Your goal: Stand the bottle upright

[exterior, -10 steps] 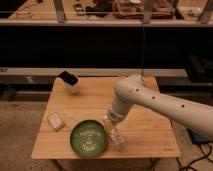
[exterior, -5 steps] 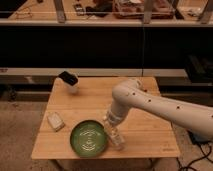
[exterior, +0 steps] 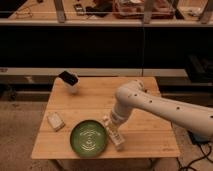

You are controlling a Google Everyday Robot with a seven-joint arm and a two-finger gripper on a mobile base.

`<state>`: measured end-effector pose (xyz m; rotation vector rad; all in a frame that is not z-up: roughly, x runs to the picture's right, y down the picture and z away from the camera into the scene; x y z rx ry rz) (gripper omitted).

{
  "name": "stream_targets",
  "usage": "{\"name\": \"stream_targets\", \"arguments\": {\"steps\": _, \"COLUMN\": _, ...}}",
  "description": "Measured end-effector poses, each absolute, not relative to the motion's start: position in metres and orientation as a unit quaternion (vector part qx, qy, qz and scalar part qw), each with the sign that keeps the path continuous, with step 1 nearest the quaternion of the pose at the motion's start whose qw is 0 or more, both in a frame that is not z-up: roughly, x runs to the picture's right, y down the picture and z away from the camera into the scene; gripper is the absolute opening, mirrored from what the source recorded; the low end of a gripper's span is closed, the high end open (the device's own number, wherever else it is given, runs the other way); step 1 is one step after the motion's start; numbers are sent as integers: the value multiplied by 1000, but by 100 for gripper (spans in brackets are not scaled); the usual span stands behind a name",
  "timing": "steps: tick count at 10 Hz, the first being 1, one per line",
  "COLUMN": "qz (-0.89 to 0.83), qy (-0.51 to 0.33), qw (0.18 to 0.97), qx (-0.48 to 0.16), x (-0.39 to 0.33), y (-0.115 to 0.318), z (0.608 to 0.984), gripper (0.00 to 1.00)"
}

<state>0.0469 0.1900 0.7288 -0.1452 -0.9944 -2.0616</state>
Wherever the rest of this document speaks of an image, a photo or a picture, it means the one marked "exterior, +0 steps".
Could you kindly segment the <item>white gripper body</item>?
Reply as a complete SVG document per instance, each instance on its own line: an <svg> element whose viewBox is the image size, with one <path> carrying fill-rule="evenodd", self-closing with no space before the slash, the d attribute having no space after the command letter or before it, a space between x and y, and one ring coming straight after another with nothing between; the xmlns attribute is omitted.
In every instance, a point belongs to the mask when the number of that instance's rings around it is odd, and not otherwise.
<svg viewBox="0 0 213 171"><path fill-rule="evenodd" d="M132 107L116 103L111 110L110 120L114 125L121 126L129 119L132 111Z"/></svg>

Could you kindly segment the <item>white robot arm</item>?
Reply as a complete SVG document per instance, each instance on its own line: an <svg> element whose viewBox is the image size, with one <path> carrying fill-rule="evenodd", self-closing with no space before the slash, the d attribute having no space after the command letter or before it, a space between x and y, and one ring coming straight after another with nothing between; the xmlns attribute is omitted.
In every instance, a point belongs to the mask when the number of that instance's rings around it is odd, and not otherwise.
<svg viewBox="0 0 213 171"><path fill-rule="evenodd" d="M151 95L144 91L140 80L122 84L117 88L115 98L110 119L117 126L125 123L137 108L213 141L213 108Z"/></svg>

